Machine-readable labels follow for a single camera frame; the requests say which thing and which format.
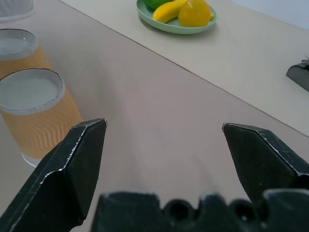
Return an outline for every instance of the cup rim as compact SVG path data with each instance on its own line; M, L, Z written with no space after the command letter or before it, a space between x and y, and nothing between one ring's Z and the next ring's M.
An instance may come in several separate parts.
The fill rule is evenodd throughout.
M8 55L1 55L0 54L0 61L10 61L10 60L17 60L17 59L23 59L23 58L29 57L29 56L33 55L39 47L37 38L30 31L23 30L23 29L14 29L14 28L0 29L0 33L2 31L23 31L23 32L26 32L26 33L30 34L31 36L33 36L34 40L33 40L33 44L30 47L25 48L21 52L18 52L18 53L15 53L15 54L8 54Z
M54 107L56 104L58 104L64 98L64 96L65 96L65 89L66 88L65 88L65 84L63 82L63 79L61 78L61 76L57 72L55 72L55 71L53 71L51 69L46 69L46 68L29 68L29 69L18 70L18 71L13 72L13 73L11 73L9 75L6 75L4 78L2 78L0 80L0 82L3 81L5 78L10 77L13 74L20 73L20 72L26 72L26 71L29 71L29 70L46 70L48 72L53 72L56 75L56 77L58 77L59 80L60 80L60 91L59 91L58 95L54 99L52 99L52 100L50 100L50 101L48 101L48 102L46 102L46 103L44 103L42 105L34 106L34 107L31 107L31 108L25 108L25 109L8 108L8 107L2 105L1 102L0 102L0 110L1 111L6 112L8 114L12 114L12 115L31 115L31 114L36 114L36 113L39 113L39 112L51 109L52 107Z

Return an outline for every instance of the green plate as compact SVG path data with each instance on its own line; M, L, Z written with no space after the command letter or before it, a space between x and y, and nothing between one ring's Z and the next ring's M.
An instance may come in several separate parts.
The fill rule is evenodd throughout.
M208 30L211 28L217 19L217 14L214 11L214 9L210 6L211 12L213 13L213 20L211 20L206 26L204 27L198 27L198 28L186 28L182 27L179 24L178 18L172 19L171 21L167 23L161 23L158 21L153 20L153 13L154 11L146 7L146 4L144 3L144 0L137 0L136 2L137 10L139 12L140 17L149 25L153 26L154 28L158 28L159 30L167 31L170 33L175 34L197 34L201 33L203 31Z

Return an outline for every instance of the table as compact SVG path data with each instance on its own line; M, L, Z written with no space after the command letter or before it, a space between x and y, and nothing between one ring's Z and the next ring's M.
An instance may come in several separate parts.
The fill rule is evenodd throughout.
M231 0L208 0L215 26L180 36L143 23L136 0L62 1L309 136L309 94L286 77L309 56L309 30Z
M309 161L308 137L57 0L37 3L32 31L84 120L109 123L88 218L72 231L89 231L103 192L151 191L162 205L184 198L195 207L203 192L247 198L223 122L270 129ZM33 168L2 118L0 147L2 214Z

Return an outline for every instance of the black object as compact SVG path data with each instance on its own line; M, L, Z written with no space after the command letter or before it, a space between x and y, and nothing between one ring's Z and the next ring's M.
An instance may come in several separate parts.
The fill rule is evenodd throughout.
M1 232L68 232L86 219L97 185L106 122L73 127L31 174L0 218Z
M290 67L286 76L309 91L309 59Z
M90 124L81 139L72 131L82 124L73 128L42 160L0 219L1 231L68 232L82 223L97 181L106 129L103 120ZM235 200L226 205L213 193L200 198L198 209L184 200L173 200L161 209L159 198L152 193L103 194L91 232L308 232L309 165L268 130L227 123L223 132L252 203ZM71 156L74 144L79 145ZM69 157L68 162L60 159L59 166L53 159L57 153ZM51 160L49 171L55 172L47 175L44 170L51 166ZM59 170L63 163L66 166ZM37 188L36 181L42 180L41 188L31 193L27 186ZM57 191L55 183L60 183Z

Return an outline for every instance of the yellow banana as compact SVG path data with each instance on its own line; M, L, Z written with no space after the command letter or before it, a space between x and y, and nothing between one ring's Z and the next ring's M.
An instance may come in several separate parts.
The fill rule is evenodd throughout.
M186 0L174 0L159 6L153 14L153 20L166 23L173 18L177 18L181 7Z

